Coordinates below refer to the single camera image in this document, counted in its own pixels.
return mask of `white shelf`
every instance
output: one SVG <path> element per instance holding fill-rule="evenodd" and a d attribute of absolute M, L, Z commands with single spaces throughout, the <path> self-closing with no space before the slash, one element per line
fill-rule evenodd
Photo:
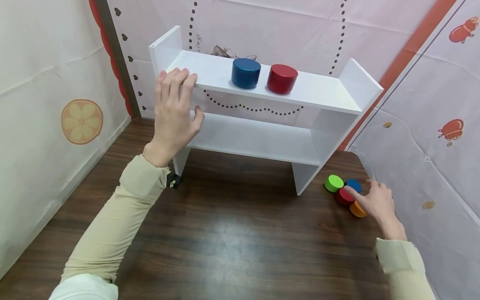
<path fill-rule="evenodd" d="M 233 60 L 198 52 L 183 50 L 167 68 L 188 68 L 198 74 L 197 87 L 248 97 L 287 102 L 360 114 L 361 110 L 353 101 L 338 78 L 299 72 L 293 90 L 288 95 L 272 93 L 267 87 L 270 66 L 261 65 L 260 78 L 254 89 L 242 89 L 231 81 Z"/>
<path fill-rule="evenodd" d="M 202 129 L 187 147 L 300 164 L 323 164 L 310 129 L 211 113 L 205 113 Z"/>
<path fill-rule="evenodd" d="M 281 160 L 292 163 L 300 195 L 383 91 L 354 59 L 348 60 L 339 78 L 299 72 L 288 95 L 266 88 L 270 66 L 262 65 L 257 87 L 245 90 L 231 82 L 232 59 L 185 51 L 182 46 L 180 26 L 150 45 L 155 76 L 161 70 L 188 68 L 198 74 L 196 87 L 201 89 L 321 109 L 310 129 L 205 113 L 200 132 L 173 159 L 178 175 L 190 148 Z"/>

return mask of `beige sleeve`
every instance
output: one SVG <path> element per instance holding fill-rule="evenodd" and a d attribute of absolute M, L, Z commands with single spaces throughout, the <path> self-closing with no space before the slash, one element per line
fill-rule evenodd
<path fill-rule="evenodd" d="M 167 183 L 168 168 L 156 168 L 142 155 L 125 168 L 118 186 L 80 238 L 65 264 L 61 281 L 92 274 L 115 281 L 138 228 Z"/>
<path fill-rule="evenodd" d="M 376 252 L 392 300 L 435 300 L 415 245 L 403 240 L 377 239 Z"/>

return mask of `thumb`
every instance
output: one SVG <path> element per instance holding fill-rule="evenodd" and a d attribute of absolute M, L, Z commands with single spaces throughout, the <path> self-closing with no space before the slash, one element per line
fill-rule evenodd
<path fill-rule="evenodd" d="M 202 127 L 202 124 L 205 119 L 204 112 L 200 109 L 200 106 L 195 106 L 195 117 L 192 120 L 192 127 L 195 130 L 195 133 L 198 133 Z"/>
<path fill-rule="evenodd" d="M 347 191 L 347 193 L 350 194 L 350 196 L 353 197 L 353 199 L 357 200 L 357 202 L 359 203 L 362 203 L 363 202 L 363 196 L 360 195 L 356 190 L 354 190 L 353 188 L 349 187 L 349 186 L 344 186 L 343 189 L 345 191 Z"/>

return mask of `blue cylinder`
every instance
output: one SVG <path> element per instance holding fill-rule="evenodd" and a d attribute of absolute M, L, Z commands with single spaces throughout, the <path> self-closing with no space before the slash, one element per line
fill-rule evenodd
<path fill-rule="evenodd" d="M 254 88 L 257 86 L 260 68 L 262 66 L 254 60 L 237 58 L 233 61 L 232 82 L 240 88 Z"/>
<path fill-rule="evenodd" d="M 355 179 L 348 179 L 345 182 L 345 185 L 353 188 L 357 192 L 361 192 L 361 184 L 360 184 L 360 182 L 356 181 Z"/>

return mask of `red cylinder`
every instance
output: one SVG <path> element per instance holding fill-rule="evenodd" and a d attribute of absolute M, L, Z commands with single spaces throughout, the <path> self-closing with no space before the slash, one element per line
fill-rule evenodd
<path fill-rule="evenodd" d="M 335 201 L 341 206 L 349 206 L 355 202 L 355 199 L 344 188 L 335 193 Z"/>
<path fill-rule="evenodd" d="M 297 80 L 299 73 L 297 70 L 286 65 L 273 65 L 270 67 L 268 75 L 267 87 L 277 94 L 288 94 L 293 89 L 293 85 Z"/>

